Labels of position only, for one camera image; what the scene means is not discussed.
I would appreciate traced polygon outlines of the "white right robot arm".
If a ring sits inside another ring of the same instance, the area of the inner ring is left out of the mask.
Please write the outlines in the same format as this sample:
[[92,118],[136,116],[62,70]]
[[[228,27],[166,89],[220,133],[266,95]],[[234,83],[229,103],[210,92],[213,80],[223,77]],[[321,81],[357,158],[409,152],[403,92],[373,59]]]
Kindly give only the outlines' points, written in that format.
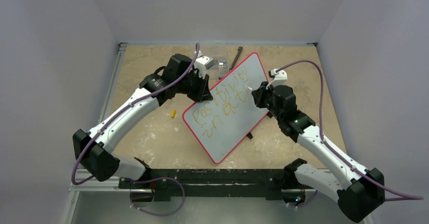
[[251,91],[255,105],[268,109],[281,132],[312,153],[329,172],[302,159],[286,166],[285,183],[311,186],[335,201],[342,213],[359,223],[385,202],[384,175],[353,160],[326,137],[307,114],[297,108],[293,89],[264,81]]

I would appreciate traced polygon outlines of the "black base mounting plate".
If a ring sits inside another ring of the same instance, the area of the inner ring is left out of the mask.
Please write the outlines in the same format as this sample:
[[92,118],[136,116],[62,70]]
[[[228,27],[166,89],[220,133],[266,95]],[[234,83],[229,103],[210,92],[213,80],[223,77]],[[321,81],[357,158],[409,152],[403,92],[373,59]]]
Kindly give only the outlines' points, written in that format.
[[305,202],[306,187],[284,169],[153,169],[141,183],[121,178],[135,202],[166,202],[172,197],[236,197]]

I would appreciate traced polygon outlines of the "clear plastic marker holder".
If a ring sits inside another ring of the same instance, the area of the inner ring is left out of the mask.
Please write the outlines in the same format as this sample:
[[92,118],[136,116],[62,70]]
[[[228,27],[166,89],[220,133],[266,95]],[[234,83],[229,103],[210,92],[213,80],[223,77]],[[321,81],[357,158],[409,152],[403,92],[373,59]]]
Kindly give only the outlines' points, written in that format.
[[222,79],[229,72],[229,64],[226,56],[215,56],[207,73],[210,80]]

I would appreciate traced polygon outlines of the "red framed whiteboard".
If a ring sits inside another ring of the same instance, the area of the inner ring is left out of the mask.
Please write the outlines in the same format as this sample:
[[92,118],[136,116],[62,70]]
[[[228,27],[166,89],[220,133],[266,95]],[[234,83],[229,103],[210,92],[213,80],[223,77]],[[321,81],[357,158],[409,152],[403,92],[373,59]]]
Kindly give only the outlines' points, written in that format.
[[266,116],[251,91],[267,81],[258,53],[252,52],[211,89],[212,101],[194,103],[182,119],[213,163],[221,163]]

